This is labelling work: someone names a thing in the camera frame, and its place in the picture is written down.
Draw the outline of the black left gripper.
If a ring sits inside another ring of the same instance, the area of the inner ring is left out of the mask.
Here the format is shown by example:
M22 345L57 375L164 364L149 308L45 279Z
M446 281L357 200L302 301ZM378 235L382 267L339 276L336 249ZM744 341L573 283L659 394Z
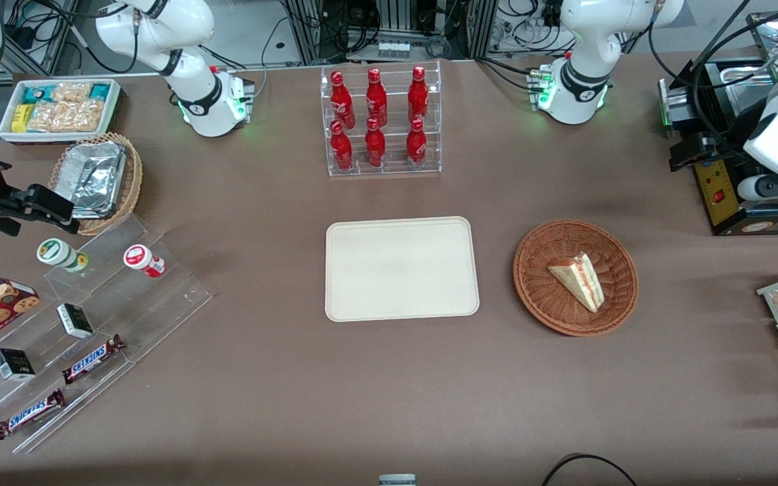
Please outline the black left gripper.
M684 136L669 149L669 170L680 170L692 165L709 166L716 162L735 166L748 163L748 156L731 145L728 136L717 140L710 132L696 132Z

